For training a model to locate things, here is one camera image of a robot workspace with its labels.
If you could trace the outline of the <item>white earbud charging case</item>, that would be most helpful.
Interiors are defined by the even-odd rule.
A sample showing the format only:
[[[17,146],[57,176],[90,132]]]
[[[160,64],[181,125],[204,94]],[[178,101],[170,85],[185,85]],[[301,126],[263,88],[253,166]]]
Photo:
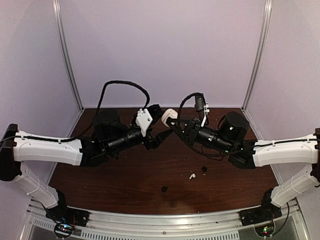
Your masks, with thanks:
[[[170,127],[167,124],[167,120],[168,118],[171,119],[177,119],[178,118],[178,112],[176,110],[174,110],[173,108],[168,108],[162,115],[161,117],[161,122],[166,126],[166,127]]]

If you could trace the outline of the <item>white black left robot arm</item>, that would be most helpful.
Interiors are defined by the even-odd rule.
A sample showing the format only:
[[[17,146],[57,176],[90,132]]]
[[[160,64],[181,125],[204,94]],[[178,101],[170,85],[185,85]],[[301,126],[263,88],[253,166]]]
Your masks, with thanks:
[[[18,129],[17,124],[8,125],[0,141],[0,179],[3,182],[17,182],[27,195],[32,196],[51,210],[61,222],[72,218],[72,211],[66,205],[64,194],[38,178],[24,163],[44,161],[72,166],[98,167],[109,157],[118,158],[121,151],[139,144],[147,150],[158,148],[172,133],[171,129],[152,137],[152,125],[158,120],[175,120],[178,113],[169,108],[163,111],[158,104],[139,109],[133,124],[121,123],[114,108],[97,113],[90,124],[90,137],[58,138],[34,135]]]

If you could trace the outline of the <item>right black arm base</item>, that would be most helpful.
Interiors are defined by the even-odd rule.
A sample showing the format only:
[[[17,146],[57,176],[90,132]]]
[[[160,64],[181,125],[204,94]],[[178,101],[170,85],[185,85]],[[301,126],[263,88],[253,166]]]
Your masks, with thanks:
[[[242,226],[255,225],[282,216],[281,208],[271,203],[272,190],[273,188],[270,188],[264,193],[259,207],[241,210],[239,212]]]

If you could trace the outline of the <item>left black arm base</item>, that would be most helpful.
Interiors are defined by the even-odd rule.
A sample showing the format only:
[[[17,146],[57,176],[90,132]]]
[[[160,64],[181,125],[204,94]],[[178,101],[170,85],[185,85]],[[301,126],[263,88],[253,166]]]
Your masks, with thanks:
[[[57,197],[57,206],[45,208],[46,217],[72,226],[86,227],[90,213],[86,210],[68,207],[66,197],[60,190],[57,190]]]

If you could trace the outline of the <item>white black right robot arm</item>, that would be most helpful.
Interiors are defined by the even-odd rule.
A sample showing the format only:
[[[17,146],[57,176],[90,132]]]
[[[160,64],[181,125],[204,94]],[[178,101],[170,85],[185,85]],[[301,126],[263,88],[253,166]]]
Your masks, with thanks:
[[[306,166],[285,183],[265,192],[256,210],[259,220],[268,220],[288,201],[311,187],[320,185],[320,133],[285,140],[245,140],[249,122],[237,112],[224,115],[218,128],[206,125],[205,120],[178,118],[178,113],[167,109],[162,123],[171,128],[189,147],[195,143],[228,156],[228,161],[239,169],[255,169],[275,164],[305,163]]]

